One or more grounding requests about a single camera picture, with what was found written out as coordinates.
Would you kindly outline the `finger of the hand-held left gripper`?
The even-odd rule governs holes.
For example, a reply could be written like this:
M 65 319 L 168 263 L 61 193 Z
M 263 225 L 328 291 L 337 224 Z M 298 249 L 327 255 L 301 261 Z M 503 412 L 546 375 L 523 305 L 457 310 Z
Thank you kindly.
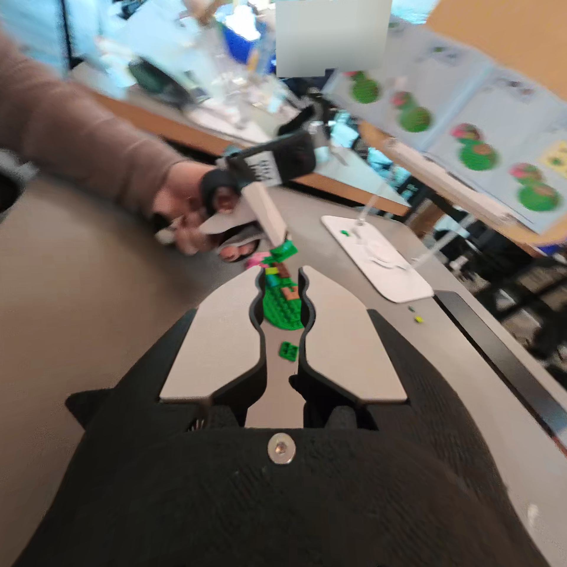
M 288 227 L 263 183 L 251 183 L 242 189 L 242 196 L 254 212 L 271 247 L 280 247 L 287 240 Z

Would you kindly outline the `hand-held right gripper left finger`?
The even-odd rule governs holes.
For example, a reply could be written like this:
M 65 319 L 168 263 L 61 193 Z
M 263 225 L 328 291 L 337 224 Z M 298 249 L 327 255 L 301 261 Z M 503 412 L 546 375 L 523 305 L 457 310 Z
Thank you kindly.
M 255 266 L 201 302 L 160 391 L 161 402 L 213 404 L 254 376 L 259 386 L 234 404 L 259 400 L 266 388 L 264 276 Z

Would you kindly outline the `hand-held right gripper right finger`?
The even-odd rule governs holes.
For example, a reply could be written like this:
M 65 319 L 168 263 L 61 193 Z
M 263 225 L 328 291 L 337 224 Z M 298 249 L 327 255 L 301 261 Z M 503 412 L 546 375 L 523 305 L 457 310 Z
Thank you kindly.
M 299 269 L 298 370 L 291 382 L 311 403 L 403 404 L 408 394 L 365 305 L 311 266 Z

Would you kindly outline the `green lego baseplate build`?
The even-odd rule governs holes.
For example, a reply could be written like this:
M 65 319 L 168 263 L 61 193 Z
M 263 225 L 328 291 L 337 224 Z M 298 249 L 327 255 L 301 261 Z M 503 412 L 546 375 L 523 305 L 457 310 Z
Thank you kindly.
M 301 330 L 301 298 L 298 284 L 285 261 L 298 252 L 287 239 L 282 245 L 268 252 L 256 252 L 245 263 L 246 269 L 260 267 L 264 270 L 265 292 L 264 318 L 281 330 Z

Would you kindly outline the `person's left forearm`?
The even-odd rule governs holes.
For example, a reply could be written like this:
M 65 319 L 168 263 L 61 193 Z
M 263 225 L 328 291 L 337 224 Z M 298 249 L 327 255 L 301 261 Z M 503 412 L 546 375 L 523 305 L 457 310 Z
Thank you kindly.
M 175 219 L 187 197 L 166 188 L 181 156 L 25 56 L 1 33 L 1 149 L 124 209 Z

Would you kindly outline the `lego instruction booklet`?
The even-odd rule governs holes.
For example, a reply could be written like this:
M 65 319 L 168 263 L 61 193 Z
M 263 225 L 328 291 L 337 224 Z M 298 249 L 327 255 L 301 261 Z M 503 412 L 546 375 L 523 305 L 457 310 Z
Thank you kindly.
M 566 213 L 566 102 L 474 48 L 392 18 L 381 66 L 323 93 L 536 233 Z

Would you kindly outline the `person's left hand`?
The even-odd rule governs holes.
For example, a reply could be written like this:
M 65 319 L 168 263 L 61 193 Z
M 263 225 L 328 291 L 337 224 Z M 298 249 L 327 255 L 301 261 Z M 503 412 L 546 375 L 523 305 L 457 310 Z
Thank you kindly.
M 231 172 L 195 162 L 174 165 L 156 194 L 150 215 L 154 237 L 186 256 L 217 251 L 226 263 L 248 259 L 259 248 L 256 222 L 206 234 L 201 225 L 215 214 L 231 214 L 242 195 L 242 183 Z

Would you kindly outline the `black object on desk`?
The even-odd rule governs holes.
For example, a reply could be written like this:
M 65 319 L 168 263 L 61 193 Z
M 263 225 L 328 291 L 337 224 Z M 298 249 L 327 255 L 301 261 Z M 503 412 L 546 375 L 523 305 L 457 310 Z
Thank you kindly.
M 333 106 L 331 106 L 329 110 L 329 108 L 323 105 L 310 104 L 302 109 L 296 117 L 280 125 L 276 134 L 278 136 L 284 136 L 299 130 L 308 129 L 309 125 L 314 124 L 315 127 L 320 127 L 326 139 L 330 139 L 330 121 L 334 117 L 334 110 Z

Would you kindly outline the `wooden background desk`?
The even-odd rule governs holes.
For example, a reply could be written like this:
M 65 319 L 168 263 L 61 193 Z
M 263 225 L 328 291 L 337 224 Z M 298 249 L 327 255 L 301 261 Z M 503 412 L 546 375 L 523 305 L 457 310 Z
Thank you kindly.
M 219 133 L 184 117 L 182 113 L 146 95 L 137 86 L 118 87 L 112 79 L 87 63 L 75 67 L 70 78 L 88 89 L 97 101 L 134 126 L 198 154 L 220 157 L 229 146 L 240 148 L 249 143 Z M 405 215 L 410 206 L 393 188 L 354 152 L 342 149 L 346 164 L 336 157 L 318 165 L 315 172 L 298 178 L 300 185 L 344 200 L 364 205 L 378 194 L 375 207 L 394 216 Z

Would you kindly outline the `white stand base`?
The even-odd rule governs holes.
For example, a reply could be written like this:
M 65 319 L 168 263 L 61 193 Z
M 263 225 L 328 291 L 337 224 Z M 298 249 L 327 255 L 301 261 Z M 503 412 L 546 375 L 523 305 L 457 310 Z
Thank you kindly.
M 410 262 L 372 224 L 340 216 L 322 216 L 322 225 L 387 301 L 412 303 L 434 297 L 434 290 Z M 351 236 L 340 233 L 347 230 Z

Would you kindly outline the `blue bin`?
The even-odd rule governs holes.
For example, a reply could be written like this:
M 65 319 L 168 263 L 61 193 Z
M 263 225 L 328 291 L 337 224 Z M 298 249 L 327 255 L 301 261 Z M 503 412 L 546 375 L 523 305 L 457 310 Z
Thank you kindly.
M 260 41 L 261 34 L 257 22 L 237 26 L 236 30 L 221 23 L 221 30 L 230 56 L 237 63 L 246 65 Z

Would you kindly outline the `dark green rounded object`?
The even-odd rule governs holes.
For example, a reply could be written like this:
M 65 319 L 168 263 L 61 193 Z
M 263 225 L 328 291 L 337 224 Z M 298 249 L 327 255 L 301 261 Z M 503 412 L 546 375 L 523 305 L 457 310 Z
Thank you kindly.
M 129 61 L 128 72 L 146 94 L 178 110 L 193 106 L 189 93 L 172 77 L 144 58 Z

